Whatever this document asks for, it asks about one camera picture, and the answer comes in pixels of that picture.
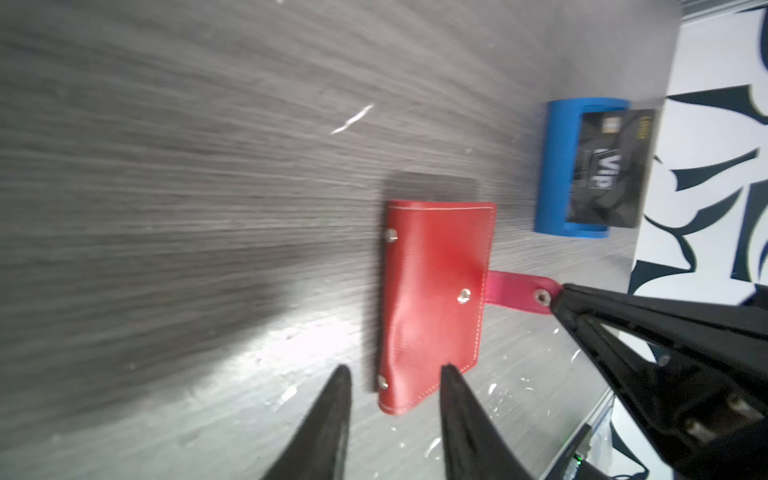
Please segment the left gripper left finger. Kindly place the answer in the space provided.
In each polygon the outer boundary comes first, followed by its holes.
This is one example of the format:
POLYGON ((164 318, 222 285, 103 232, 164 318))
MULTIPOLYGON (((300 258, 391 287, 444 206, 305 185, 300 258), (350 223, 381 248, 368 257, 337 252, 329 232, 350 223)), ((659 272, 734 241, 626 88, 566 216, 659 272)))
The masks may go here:
POLYGON ((351 371, 339 365, 263 479, 343 479, 351 406, 351 371))

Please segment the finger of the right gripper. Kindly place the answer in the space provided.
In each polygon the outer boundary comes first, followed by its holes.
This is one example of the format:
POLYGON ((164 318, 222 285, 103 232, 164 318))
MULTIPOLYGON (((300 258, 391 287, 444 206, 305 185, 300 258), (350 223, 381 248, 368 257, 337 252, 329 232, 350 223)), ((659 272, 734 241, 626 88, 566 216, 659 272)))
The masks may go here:
POLYGON ((566 284, 550 309, 680 478, 766 478, 766 287, 721 305, 566 284))

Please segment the red leather card holder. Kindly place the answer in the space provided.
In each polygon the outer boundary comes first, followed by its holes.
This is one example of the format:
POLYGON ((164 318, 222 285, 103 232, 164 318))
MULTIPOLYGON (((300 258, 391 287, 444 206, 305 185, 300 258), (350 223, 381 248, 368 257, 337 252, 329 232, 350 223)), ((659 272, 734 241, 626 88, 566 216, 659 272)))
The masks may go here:
POLYGON ((391 201, 386 209, 378 369, 381 410, 402 415, 435 393, 446 364, 478 362, 486 305, 548 315, 561 285, 493 271, 497 207, 391 201))

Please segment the black VIP credit card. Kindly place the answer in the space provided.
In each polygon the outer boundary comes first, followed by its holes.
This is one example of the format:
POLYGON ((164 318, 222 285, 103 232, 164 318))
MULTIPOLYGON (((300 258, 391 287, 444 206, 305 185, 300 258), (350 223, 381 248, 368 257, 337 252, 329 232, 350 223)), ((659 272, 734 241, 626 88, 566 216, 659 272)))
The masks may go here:
POLYGON ((655 123, 654 109, 582 116, 568 222, 613 228, 637 225, 655 123))

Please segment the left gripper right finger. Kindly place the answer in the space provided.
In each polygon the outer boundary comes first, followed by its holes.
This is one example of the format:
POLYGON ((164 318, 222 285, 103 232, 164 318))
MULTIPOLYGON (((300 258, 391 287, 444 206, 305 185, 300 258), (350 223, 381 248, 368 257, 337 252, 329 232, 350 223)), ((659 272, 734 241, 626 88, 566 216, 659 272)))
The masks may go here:
POLYGON ((448 479, 528 479, 459 370, 440 372, 440 418, 448 479))

